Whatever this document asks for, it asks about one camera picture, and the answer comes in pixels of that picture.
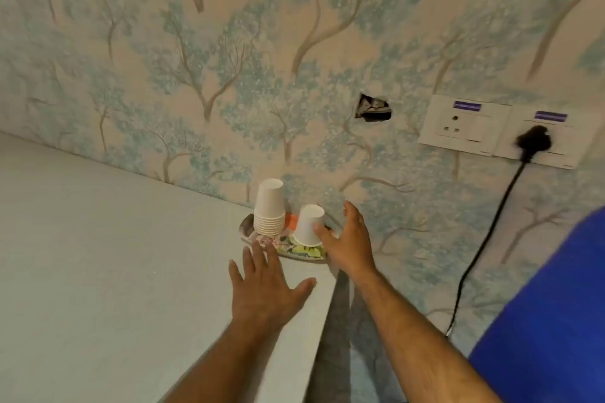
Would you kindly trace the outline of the person's right hand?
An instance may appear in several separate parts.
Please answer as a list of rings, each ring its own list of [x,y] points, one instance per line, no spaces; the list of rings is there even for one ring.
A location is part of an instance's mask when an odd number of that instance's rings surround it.
[[[343,209],[345,224],[339,243],[326,253],[360,287],[377,274],[370,235],[363,215],[351,201],[344,201]]]

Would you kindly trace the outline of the person's left hand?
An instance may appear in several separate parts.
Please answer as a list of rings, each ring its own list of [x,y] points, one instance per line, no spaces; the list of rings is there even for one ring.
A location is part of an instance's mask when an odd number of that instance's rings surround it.
[[[232,293],[231,324],[253,333],[269,333],[285,326],[304,305],[292,305],[289,287],[272,244],[264,247],[268,272],[255,275],[252,261],[252,245],[242,254],[243,287],[237,297]]]

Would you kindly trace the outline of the person's right forearm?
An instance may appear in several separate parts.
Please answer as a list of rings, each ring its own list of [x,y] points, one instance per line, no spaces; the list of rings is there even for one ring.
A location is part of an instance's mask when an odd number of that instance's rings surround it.
[[[503,403],[467,359],[375,268],[351,276],[409,403]]]

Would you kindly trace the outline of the person's left forearm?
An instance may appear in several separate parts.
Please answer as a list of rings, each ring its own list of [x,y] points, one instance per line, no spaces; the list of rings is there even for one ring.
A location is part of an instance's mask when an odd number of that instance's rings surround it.
[[[234,316],[221,336],[170,391],[164,403],[236,403],[280,316]]]

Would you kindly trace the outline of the single white paper cup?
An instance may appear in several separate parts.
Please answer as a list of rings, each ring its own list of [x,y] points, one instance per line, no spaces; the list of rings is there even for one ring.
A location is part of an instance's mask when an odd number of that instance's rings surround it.
[[[304,247],[317,247],[321,239],[315,234],[316,225],[323,226],[325,210],[316,204],[303,205],[299,211],[297,226],[293,232],[294,240]]]

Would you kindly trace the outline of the floral patterned tray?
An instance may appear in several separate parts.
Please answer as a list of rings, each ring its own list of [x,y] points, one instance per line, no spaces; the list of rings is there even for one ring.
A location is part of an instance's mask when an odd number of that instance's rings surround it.
[[[263,247],[270,243],[276,248],[280,257],[311,263],[327,263],[328,261],[327,254],[321,245],[317,247],[300,245],[293,238],[294,231],[284,228],[282,233],[275,237],[262,236],[254,230],[253,214],[249,214],[243,219],[238,231],[241,240],[246,245],[251,246],[255,240],[258,240]]]

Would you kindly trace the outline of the stack of white paper cups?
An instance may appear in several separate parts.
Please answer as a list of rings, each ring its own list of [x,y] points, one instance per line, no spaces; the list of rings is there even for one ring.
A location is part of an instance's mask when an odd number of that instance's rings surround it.
[[[275,237],[285,228],[284,183],[281,179],[263,180],[256,195],[253,227],[262,236]]]

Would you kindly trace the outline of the black power plug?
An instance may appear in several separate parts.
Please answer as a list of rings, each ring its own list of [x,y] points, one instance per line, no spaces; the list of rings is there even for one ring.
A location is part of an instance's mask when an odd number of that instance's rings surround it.
[[[531,163],[537,153],[551,149],[552,138],[547,127],[534,125],[516,138],[515,146],[521,150],[521,163]]]

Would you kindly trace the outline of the blue fabric object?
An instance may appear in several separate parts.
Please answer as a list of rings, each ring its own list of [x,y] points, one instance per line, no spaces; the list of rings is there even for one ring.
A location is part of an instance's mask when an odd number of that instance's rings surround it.
[[[605,207],[575,225],[468,360],[503,403],[605,403]]]

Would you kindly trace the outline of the white socket plate with plug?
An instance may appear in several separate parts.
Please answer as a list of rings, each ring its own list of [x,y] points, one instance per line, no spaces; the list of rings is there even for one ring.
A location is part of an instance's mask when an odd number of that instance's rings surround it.
[[[564,123],[533,119],[536,111],[568,114]],[[515,146],[516,138],[534,125],[548,128],[552,147],[537,153],[533,163],[554,168],[574,170],[586,155],[602,123],[602,115],[594,110],[563,108],[552,110],[543,106],[514,105],[498,140],[494,156],[519,160],[521,150]]]

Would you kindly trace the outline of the white wall socket plate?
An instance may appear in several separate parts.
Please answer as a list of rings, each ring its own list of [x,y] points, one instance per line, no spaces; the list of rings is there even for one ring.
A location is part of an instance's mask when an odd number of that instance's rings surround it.
[[[480,112],[464,111],[452,108],[455,100],[471,101],[438,94],[430,98],[418,142],[473,155],[493,156],[512,106],[479,101]]]

